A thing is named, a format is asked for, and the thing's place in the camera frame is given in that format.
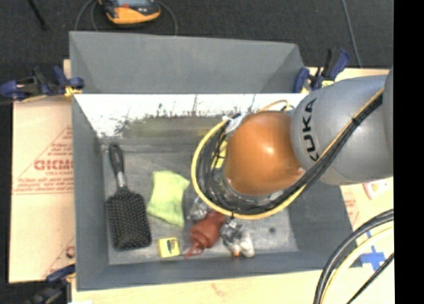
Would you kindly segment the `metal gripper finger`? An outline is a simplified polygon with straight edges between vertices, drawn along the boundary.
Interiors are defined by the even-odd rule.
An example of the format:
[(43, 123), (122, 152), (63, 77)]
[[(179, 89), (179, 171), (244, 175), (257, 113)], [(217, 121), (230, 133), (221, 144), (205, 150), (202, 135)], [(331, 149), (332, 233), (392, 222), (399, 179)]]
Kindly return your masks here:
[(186, 219), (191, 222), (199, 222), (206, 218), (211, 208), (200, 198), (196, 197), (191, 204)]
[(236, 219), (226, 221), (220, 229), (221, 238), (224, 242), (234, 242), (242, 238), (244, 225)]

